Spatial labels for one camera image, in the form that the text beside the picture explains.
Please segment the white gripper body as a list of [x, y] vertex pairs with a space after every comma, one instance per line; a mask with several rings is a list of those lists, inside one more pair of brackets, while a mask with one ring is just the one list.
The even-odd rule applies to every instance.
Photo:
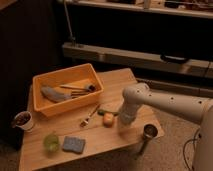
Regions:
[[137, 115], [138, 105], [124, 102], [118, 110], [117, 128], [124, 132], [131, 127]]

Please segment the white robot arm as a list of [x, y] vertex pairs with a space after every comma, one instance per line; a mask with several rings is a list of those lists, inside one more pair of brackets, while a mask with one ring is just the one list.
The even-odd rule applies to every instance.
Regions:
[[193, 159], [193, 171], [213, 171], [213, 99], [151, 91], [146, 83], [130, 85], [122, 91], [119, 120], [130, 125], [143, 105], [152, 106], [200, 126]]

